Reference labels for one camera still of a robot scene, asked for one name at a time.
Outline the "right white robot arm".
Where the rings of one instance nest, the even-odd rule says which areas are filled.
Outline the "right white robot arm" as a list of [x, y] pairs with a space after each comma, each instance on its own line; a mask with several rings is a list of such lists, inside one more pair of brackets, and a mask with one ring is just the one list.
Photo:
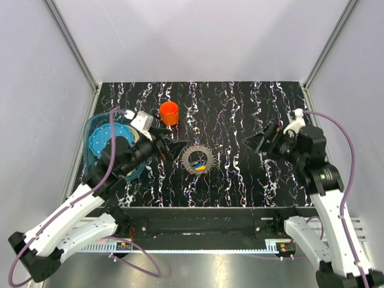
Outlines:
[[319, 127], [268, 124], [258, 134], [243, 139], [255, 153], [289, 162], [298, 182], [310, 197], [323, 230], [323, 242], [304, 217], [281, 217], [272, 223], [274, 234], [291, 237], [316, 269], [319, 287], [380, 287], [383, 272], [367, 259], [352, 221], [342, 204], [344, 185], [337, 168], [325, 160], [326, 137]]

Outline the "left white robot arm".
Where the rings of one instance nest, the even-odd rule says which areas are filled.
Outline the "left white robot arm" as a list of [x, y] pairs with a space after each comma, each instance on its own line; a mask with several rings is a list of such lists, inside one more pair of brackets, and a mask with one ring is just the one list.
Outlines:
[[124, 237], [129, 232], [130, 218], [121, 208], [109, 208], [94, 222], [74, 229], [83, 217], [109, 201], [126, 185], [125, 177], [152, 156], [167, 161], [177, 159], [186, 146], [185, 141], [174, 141], [168, 130], [150, 128], [138, 141], [129, 141], [115, 133], [110, 125], [110, 139], [106, 142], [97, 165], [84, 177], [75, 192], [51, 215], [27, 232], [14, 232], [8, 239], [16, 253], [9, 274], [11, 287], [13, 272], [21, 262], [36, 283], [52, 276], [75, 252], [99, 239]]

